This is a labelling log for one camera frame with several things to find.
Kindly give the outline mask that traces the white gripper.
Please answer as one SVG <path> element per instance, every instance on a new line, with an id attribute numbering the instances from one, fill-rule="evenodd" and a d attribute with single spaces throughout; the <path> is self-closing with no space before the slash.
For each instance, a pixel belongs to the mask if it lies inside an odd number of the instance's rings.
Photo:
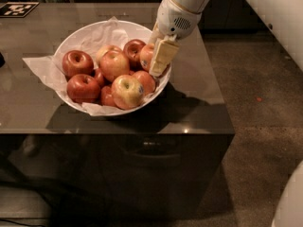
<path id="1" fill-rule="evenodd" d="M 157 11 L 149 43 L 154 44 L 149 73 L 160 77 L 179 50 L 176 39 L 189 36 L 201 19 L 201 13 L 193 13 L 180 7 L 173 0 L 162 0 Z"/>

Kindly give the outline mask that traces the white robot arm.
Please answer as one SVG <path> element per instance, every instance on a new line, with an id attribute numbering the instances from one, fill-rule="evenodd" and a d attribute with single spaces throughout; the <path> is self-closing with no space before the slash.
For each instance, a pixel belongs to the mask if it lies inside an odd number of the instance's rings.
<path id="1" fill-rule="evenodd" d="M 154 44 L 149 73 L 160 77 L 179 50 L 178 41 L 189 36 L 210 0 L 162 0 L 150 43 Z"/>

